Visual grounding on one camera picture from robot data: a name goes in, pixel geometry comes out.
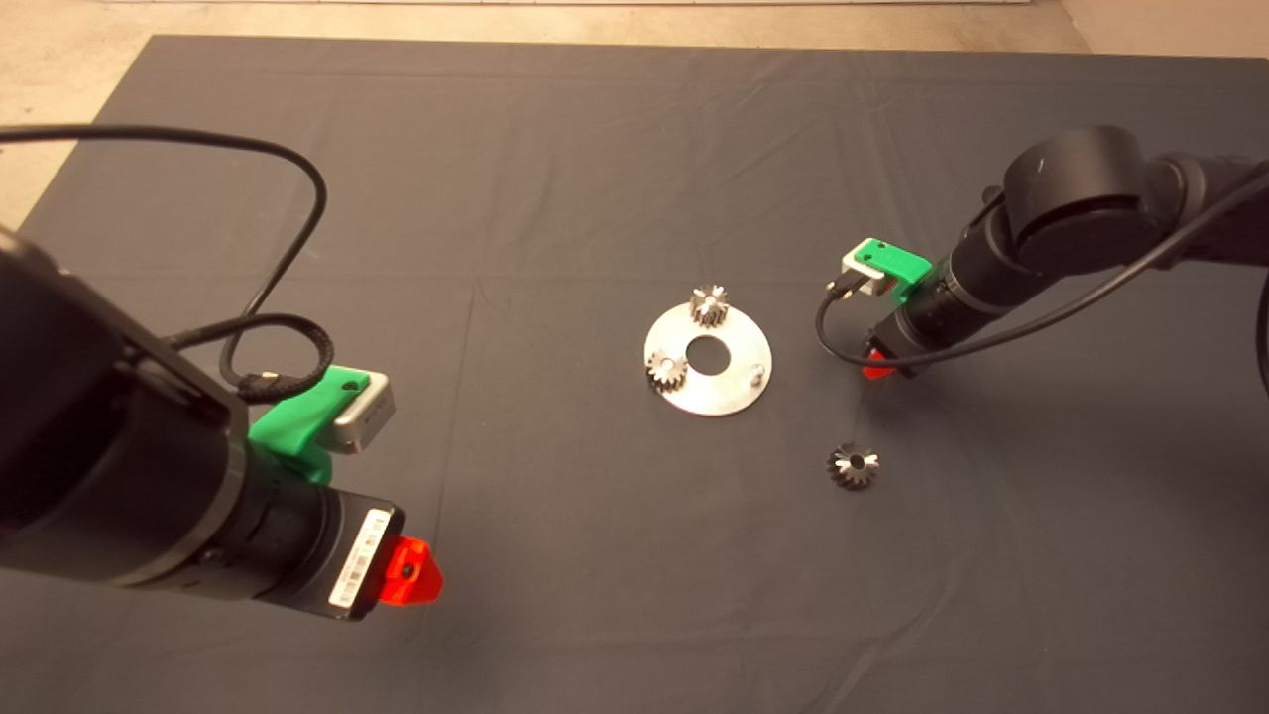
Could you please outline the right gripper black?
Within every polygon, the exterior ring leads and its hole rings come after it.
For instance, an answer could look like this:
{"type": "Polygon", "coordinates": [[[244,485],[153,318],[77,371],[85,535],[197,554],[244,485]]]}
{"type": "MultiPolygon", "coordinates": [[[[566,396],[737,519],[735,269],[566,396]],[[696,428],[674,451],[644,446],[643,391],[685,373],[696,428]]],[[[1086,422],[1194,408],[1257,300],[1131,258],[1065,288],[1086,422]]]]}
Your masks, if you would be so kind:
{"type": "Polygon", "coordinates": [[[871,342],[863,353],[863,375],[869,380],[887,378],[898,369],[884,367],[882,361],[945,351],[976,331],[978,311],[961,301],[961,294],[947,282],[931,282],[912,290],[904,304],[871,330],[871,342]]]}

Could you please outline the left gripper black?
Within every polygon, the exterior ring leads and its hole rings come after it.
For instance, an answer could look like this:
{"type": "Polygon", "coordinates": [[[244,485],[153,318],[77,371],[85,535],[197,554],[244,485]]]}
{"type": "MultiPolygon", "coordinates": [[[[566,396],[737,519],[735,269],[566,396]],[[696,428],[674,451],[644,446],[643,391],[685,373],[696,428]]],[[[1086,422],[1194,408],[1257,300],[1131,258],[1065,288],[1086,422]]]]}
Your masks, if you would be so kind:
{"type": "Polygon", "coordinates": [[[386,498],[286,479],[247,539],[264,587],[253,599],[339,621],[362,621],[378,601],[430,605],[444,574],[425,539],[401,536],[406,511],[386,498]]]}

